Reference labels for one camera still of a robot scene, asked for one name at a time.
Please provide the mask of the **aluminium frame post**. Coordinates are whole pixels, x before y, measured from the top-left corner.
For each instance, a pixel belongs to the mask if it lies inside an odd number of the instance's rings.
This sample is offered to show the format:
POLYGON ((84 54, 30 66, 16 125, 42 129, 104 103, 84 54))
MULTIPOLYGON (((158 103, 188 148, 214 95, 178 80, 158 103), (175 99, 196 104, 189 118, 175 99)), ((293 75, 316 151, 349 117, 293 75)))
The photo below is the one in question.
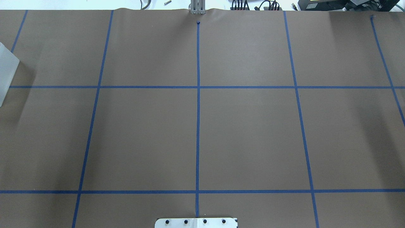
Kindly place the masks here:
POLYGON ((204 15, 206 13, 205 0, 191 0, 189 10, 192 15, 204 15))

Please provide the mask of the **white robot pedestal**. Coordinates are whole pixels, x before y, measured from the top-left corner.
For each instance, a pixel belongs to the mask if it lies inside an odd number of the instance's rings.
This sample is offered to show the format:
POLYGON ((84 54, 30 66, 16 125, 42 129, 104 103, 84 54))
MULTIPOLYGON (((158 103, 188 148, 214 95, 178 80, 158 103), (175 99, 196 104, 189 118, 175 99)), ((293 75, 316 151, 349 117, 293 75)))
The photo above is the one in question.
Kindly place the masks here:
POLYGON ((237 218, 161 218, 155 228, 238 228, 237 218))

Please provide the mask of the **clear plastic storage box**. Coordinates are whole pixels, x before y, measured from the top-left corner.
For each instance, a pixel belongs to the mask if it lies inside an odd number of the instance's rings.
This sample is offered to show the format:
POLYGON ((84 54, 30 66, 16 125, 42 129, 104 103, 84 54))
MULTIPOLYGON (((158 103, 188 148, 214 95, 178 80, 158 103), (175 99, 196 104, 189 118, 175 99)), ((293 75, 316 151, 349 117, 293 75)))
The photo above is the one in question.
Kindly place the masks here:
POLYGON ((0 106, 4 103, 18 65, 19 59, 0 43, 0 106))

